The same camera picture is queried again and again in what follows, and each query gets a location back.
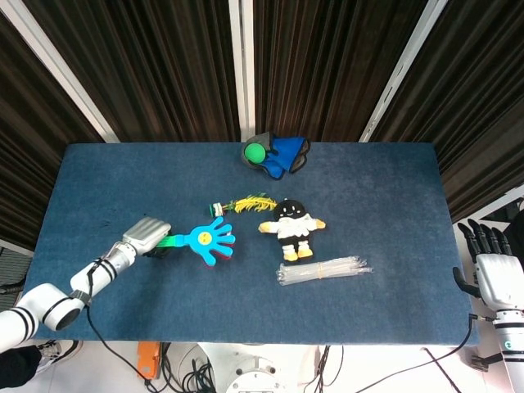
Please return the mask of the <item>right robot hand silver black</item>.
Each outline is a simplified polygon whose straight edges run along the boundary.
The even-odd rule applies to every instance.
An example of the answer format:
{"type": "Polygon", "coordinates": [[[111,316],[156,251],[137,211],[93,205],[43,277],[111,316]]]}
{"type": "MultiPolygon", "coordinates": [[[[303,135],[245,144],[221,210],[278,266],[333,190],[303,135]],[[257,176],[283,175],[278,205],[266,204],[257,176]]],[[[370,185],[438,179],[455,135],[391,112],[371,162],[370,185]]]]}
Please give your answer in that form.
{"type": "Polygon", "coordinates": [[[459,223],[472,257],[477,282],[467,282],[458,267],[453,268],[454,281],[468,295],[480,299],[494,312],[523,310],[523,267],[513,254],[506,235],[469,219],[459,223]]]}

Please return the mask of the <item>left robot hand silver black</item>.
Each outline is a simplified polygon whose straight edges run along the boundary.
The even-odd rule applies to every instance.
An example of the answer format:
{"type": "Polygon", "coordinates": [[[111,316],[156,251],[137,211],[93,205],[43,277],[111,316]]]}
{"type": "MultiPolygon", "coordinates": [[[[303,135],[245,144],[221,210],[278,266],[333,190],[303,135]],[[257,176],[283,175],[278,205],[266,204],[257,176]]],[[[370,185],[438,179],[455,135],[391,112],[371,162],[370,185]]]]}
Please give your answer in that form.
{"type": "Polygon", "coordinates": [[[122,241],[128,243],[139,256],[161,259],[169,251],[158,244],[170,234],[171,225],[160,219],[144,217],[128,229],[122,241]]]}

